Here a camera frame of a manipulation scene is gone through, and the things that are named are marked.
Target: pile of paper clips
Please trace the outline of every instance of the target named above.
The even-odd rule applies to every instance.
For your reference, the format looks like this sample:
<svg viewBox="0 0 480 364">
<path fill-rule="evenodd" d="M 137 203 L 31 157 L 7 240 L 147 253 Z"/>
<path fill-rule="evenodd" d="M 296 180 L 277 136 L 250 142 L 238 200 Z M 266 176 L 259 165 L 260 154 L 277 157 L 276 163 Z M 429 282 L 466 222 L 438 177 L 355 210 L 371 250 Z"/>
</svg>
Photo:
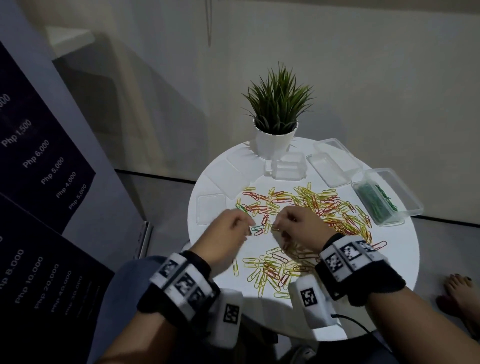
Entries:
<svg viewBox="0 0 480 364">
<path fill-rule="evenodd" d="M 324 190 L 317 194 L 312 191 L 312 183 L 307 187 L 294 187 L 297 195 L 290 192 L 275 192 L 272 187 L 268 194 L 261 195 L 255 187 L 248 187 L 243 195 L 251 197 L 255 202 L 251 205 L 242 204 L 242 199 L 237 200 L 236 207 L 252 217 L 263 214 L 261 225 L 252 228 L 252 234 L 259 236 L 272 231 L 270 216 L 278 215 L 281 204 L 288 203 L 289 206 L 302 206 L 311 209 L 323 219 L 329 226 L 344 235 L 361 235 L 368 244 L 375 249 L 387 246 L 387 242 L 372 244 L 372 234 L 367 228 L 372 228 L 369 216 L 358 206 L 353 206 L 349 201 L 342 201 L 335 189 Z M 292 277 L 299 277 L 302 272 L 310 272 L 320 261 L 319 255 L 313 253 L 296 243 L 289 246 L 276 247 L 267 250 L 265 255 L 259 258 L 244 258 L 243 266 L 252 268 L 254 272 L 247 277 L 248 282 L 254 281 L 258 289 L 258 297 L 264 294 L 267 282 L 274 288 L 274 297 L 289 299 L 288 285 Z M 238 276 L 239 267 L 237 260 L 233 260 L 233 272 Z"/>
</svg>

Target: wristband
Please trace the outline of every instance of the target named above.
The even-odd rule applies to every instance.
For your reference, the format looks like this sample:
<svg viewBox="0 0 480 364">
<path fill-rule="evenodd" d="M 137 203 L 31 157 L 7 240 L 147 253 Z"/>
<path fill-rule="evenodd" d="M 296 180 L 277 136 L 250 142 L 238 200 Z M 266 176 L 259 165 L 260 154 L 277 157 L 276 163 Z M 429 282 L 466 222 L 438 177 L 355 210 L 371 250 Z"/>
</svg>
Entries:
<svg viewBox="0 0 480 364">
<path fill-rule="evenodd" d="M 191 326 L 198 314 L 206 314 L 220 293 L 208 281 L 210 266 L 192 252 L 174 253 L 150 278 L 150 286 L 137 309 L 142 313 L 159 312 L 178 328 Z"/>
<path fill-rule="evenodd" d="M 392 293 L 405 281 L 386 258 L 361 236 L 334 235 L 320 253 L 315 270 L 334 301 L 347 295 L 352 306 L 366 304 L 370 293 Z"/>
</svg>

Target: empty plastic container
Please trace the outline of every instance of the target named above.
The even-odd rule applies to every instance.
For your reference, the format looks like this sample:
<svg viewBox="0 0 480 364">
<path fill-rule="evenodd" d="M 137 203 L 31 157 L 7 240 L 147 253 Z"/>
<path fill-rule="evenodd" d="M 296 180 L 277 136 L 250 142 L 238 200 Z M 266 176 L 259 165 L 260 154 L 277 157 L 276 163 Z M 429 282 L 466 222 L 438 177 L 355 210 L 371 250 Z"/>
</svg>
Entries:
<svg viewBox="0 0 480 364">
<path fill-rule="evenodd" d="M 250 185 L 246 177 L 226 160 L 209 166 L 205 174 L 230 200 Z"/>
<path fill-rule="evenodd" d="M 265 161 L 265 176 L 279 181 L 300 181 L 307 177 L 307 163 L 302 152 L 287 152 L 280 160 Z"/>
<path fill-rule="evenodd" d="M 227 209 L 224 194 L 205 194 L 197 197 L 197 225 L 208 225 Z"/>
<path fill-rule="evenodd" d="M 313 144 L 313 147 L 321 153 L 328 154 L 350 179 L 362 171 L 361 164 L 337 139 L 325 139 Z"/>
<path fill-rule="evenodd" d="M 307 156 L 307 161 L 322 177 L 328 187 L 337 188 L 352 183 L 352 179 L 343 172 L 329 154 L 312 154 Z"/>
<path fill-rule="evenodd" d="M 242 147 L 227 156 L 227 160 L 250 182 L 264 175 L 265 161 L 250 148 Z"/>
<path fill-rule="evenodd" d="M 402 224 L 423 213 L 423 204 L 391 168 L 367 170 L 352 187 L 379 226 Z"/>
</svg>

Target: white shelf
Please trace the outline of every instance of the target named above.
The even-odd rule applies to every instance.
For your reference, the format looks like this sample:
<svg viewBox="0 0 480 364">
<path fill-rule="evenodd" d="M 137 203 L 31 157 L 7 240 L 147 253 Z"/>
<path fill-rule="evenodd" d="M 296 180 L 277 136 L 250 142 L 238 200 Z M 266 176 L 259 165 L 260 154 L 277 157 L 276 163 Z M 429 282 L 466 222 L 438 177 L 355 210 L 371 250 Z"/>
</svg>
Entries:
<svg viewBox="0 0 480 364">
<path fill-rule="evenodd" d="M 53 48 L 54 60 L 95 42 L 95 36 L 88 29 L 47 25 L 45 26 L 45 34 L 47 41 Z"/>
</svg>

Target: bare foot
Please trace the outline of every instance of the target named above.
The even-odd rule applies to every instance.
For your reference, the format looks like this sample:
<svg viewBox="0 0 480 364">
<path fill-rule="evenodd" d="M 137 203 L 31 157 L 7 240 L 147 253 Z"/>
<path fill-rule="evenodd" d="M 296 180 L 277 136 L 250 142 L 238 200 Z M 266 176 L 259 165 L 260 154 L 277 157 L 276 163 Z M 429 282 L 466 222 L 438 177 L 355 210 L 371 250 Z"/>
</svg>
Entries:
<svg viewBox="0 0 480 364">
<path fill-rule="evenodd" d="M 444 285 L 464 317 L 480 327 L 480 290 L 471 278 L 452 274 Z"/>
</svg>

